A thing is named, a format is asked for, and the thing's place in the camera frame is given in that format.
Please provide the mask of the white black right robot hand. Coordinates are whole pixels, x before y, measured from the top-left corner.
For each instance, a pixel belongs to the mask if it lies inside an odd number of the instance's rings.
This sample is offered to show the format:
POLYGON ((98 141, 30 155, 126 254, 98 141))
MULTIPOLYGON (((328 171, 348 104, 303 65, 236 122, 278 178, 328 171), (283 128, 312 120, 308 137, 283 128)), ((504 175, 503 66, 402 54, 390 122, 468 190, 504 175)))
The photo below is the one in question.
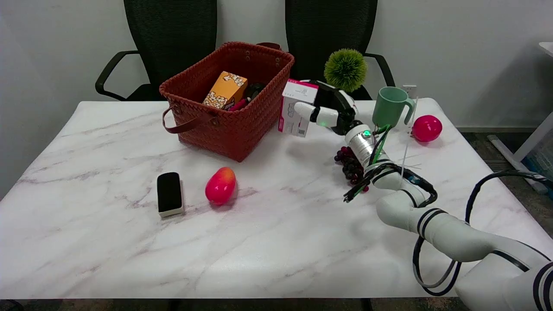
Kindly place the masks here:
POLYGON ((345 91, 315 79, 302 79, 300 82, 318 87, 312 104, 298 101, 294 105, 295 112, 302 118, 329 128, 340 136, 362 124, 358 120, 353 98, 345 91))

